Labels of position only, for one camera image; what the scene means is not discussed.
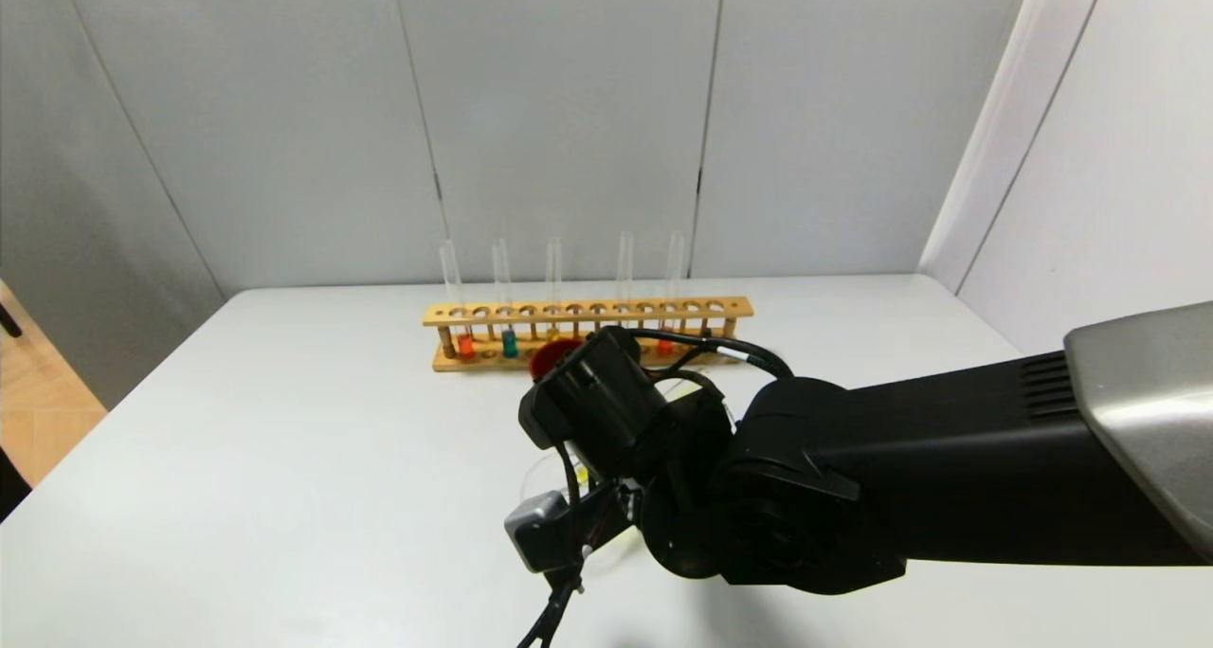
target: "cable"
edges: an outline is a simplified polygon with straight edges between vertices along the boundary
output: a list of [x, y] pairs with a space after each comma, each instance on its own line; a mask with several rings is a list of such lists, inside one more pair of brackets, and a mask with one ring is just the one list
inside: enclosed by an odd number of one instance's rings
[[552, 590], [552, 595], [547, 598], [547, 606], [543, 607], [543, 612], [539, 614], [539, 619], [531, 625], [526, 636], [518, 643], [518, 648], [529, 648], [536, 638], [540, 640], [540, 648], [551, 646], [552, 637], [556, 636], [556, 630], [560, 626], [560, 620], [564, 619], [564, 609], [568, 608], [573, 592], [580, 587], [581, 569], [577, 568], [573, 579], [559, 589]]
[[780, 359], [778, 354], [767, 349], [765, 347], [759, 347], [751, 342], [745, 342], [742, 340], [734, 340], [731, 337], [714, 337], [714, 336], [697, 336], [689, 334], [680, 334], [673, 331], [664, 331], [657, 329], [627, 329], [628, 335], [632, 337], [649, 337], [653, 340], [667, 340], [670, 342], [680, 342], [683, 345], [691, 345], [695, 348], [705, 348], [710, 352], [719, 352], [721, 348], [739, 352], [746, 356], [745, 362], [753, 364], [754, 366], [770, 373], [770, 375], [778, 379], [793, 377], [796, 374], [792, 373], [792, 368], [788, 366]]
[[655, 375], [655, 377], [653, 379], [654, 382], [661, 382], [667, 377], [671, 377], [670, 374], [672, 374], [673, 371], [677, 371], [678, 369], [685, 366], [685, 364], [689, 364], [690, 360], [694, 359], [695, 357], [699, 357], [700, 354], [706, 354], [707, 352], [710, 352], [710, 349], [707, 349], [706, 347], [691, 347], [690, 349], [685, 351], [685, 353], [682, 357], [679, 357], [678, 360], [674, 362], [673, 364], [670, 364], [668, 366], [660, 370], [649, 370], [649, 374]]
[[564, 464], [564, 481], [569, 483], [569, 507], [571, 508], [581, 502], [581, 487], [577, 484], [577, 472], [573, 470], [573, 460], [569, 459], [569, 450], [564, 449], [563, 442], [556, 443], [556, 453], [560, 455], [560, 462]]

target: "glass test tube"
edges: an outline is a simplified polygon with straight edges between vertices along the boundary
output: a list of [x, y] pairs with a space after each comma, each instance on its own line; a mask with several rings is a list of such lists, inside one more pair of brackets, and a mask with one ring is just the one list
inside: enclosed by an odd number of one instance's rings
[[[506, 248], [506, 239], [499, 238], [492, 241], [492, 284], [497, 290], [497, 309], [507, 309], [507, 314], [514, 313], [514, 301], [509, 285], [509, 251]], [[501, 329], [501, 356], [507, 359], [518, 357], [518, 337], [514, 329], [506, 324]]]
[[[682, 232], [670, 234], [670, 248], [666, 252], [666, 300], [662, 306], [667, 312], [677, 309], [678, 299], [682, 297], [683, 251], [685, 245], [687, 241]], [[683, 330], [685, 329], [685, 320], [680, 329], [676, 329], [674, 319], [662, 319], [661, 328], [668, 331]], [[657, 342], [657, 354], [672, 353], [672, 342]]]
[[[438, 249], [438, 256], [443, 261], [443, 282], [446, 284], [446, 301], [451, 305], [451, 316], [459, 316], [466, 318], [467, 303], [463, 302], [463, 279], [459, 274], [459, 260], [455, 257], [455, 241], [446, 239], [443, 241], [442, 248]], [[442, 336], [442, 330], [439, 330], [440, 337], [443, 337], [443, 353], [454, 359], [455, 349], [450, 343], [450, 331], [446, 331], [445, 336]], [[459, 358], [471, 359], [475, 356], [475, 343], [472, 340], [472, 326], [465, 325], [462, 332], [459, 334]]]
[[[632, 300], [632, 266], [636, 250], [636, 238], [632, 232], [619, 234], [619, 256], [615, 260], [615, 301], [627, 305]], [[619, 324], [627, 326], [622, 319]]]
[[[549, 314], [560, 312], [560, 237], [554, 235], [547, 239], [547, 307]], [[560, 328], [552, 322], [547, 331], [548, 340], [560, 337]]]

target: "black robotic arm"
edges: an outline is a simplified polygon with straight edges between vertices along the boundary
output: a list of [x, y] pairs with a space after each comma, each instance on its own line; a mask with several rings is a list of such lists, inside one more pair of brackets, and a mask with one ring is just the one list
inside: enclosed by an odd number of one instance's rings
[[678, 371], [640, 368], [633, 334], [608, 326], [523, 398], [535, 444], [564, 455], [566, 443], [593, 476], [588, 494], [570, 481], [568, 500], [553, 491], [506, 521], [560, 612], [585, 556], [632, 524], [676, 574], [815, 593], [894, 579], [906, 558], [1213, 561], [1213, 303], [852, 391], [792, 377], [747, 343], [677, 337], [780, 377], [734, 428], [702, 376], [667, 403], [654, 382]]

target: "test tube rack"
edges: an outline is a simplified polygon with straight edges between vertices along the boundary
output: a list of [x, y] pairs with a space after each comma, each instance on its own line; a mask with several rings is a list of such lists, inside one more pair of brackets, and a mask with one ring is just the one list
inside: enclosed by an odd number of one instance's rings
[[[503, 371], [526, 370], [530, 358], [542, 346], [558, 339], [585, 339], [604, 325], [625, 324], [639, 328], [660, 328], [700, 335], [710, 329], [712, 335], [734, 337], [738, 319], [753, 317], [750, 300], [742, 296], [710, 297], [650, 297], [640, 300], [564, 300], [560, 302], [480, 302], [431, 305], [421, 323], [438, 330], [435, 371]], [[502, 353], [501, 332], [514, 331], [517, 357]], [[472, 331], [473, 353], [460, 357], [455, 339]], [[640, 364], [661, 366], [672, 364], [688, 346], [674, 345], [672, 351], [659, 353], [656, 342], [639, 339]], [[704, 354], [696, 363], [735, 362], [718, 354]]]

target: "white table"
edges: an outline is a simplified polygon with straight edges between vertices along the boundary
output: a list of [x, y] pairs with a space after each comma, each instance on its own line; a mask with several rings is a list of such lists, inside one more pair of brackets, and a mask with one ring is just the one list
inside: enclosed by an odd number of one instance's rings
[[[918, 277], [687, 291], [750, 296], [740, 337], [848, 387], [1018, 356]], [[431, 373], [437, 337], [418, 320], [442, 299], [232, 300], [0, 528], [2, 644], [514, 646], [547, 596], [501, 525], [541, 457], [517, 422], [528, 381]], [[767, 382], [741, 365], [711, 375], [739, 414]], [[591, 559], [586, 587], [558, 646], [1213, 644], [1213, 569], [912, 562], [904, 579], [819, 597], [676, 578], [631, 533]]]

